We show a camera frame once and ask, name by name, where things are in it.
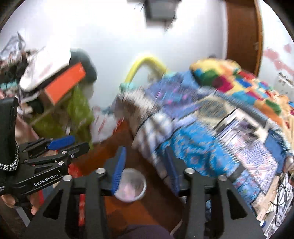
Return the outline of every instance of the blanket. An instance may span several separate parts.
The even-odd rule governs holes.
[[[252,73],[243,70],[236,62],[204,59],[192,64],[190,70],[200,85],[214,87],[252,105],[282,125],[281,108],[273,98],[272,89]]]
[[[133,147],[161,178],[166,177],[162,159],[169,145],[202,175],[226,174],[262,218],[290,154],[275,122],[231,96],[199,87],[191,72],[167,75],[146,89],[121,93],[116,101],[133,123]]]

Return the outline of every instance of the silver bolt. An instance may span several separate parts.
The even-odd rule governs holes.
[[[185,173],[187,173],[187,174],[193,174],[193,173],[195,173],[195,169],[193,169],[193,168],[186,168],[185,169]]]
[[[98,174],[103,174],[105,172],[106,172],[106,169],[105,168],[98,168],[98,169],[96,169],[96,173],[98,173]]]
[[[225,182],[227,181],[227,177],[225,175],[219,175],[218,180]]]
[[[72,178],[73,178],[73,177],[70,176],[70,175],[65,175],[65,176],[63,176],[62,179],[63,179],[64,181],[70,181],[70,180],[72,180]]]

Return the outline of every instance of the brown door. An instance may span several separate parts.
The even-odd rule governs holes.
[[[262,54],[262,23],[257,0],[226,0],[228,13],[227,59],[255,75]]]

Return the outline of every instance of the yellow tube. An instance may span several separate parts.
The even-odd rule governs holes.
[[[149,67],[151,67],[151,69],[158,72],[160,76],[162,76],[168,71],[167,67],[164,64],[162,64],[157,58],[155,58],[152,55],[144,55],[135,61],[125,79],[125,83],[132,82],[135,74],[143,64],[146,64]]]

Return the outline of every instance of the wall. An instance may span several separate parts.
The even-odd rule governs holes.
[[[279,72],[294,79],[294,43],[274,11],[263,0],[259,0],[259,4],[264,42],[258,76],[274,86]]]
[[[98,79],[90,104],[109,105],[139,54],[151,53],[170,70],[184,71],[203,57],[225,57],[221,0],[182,0],[177,20],[168,31],[146,24],[144,10],[134,0],[26,0],[0,33],[0,49],[17,31],[27,48],[61,41],[87,51]],[[147,69],[134,83],[147,82]]]

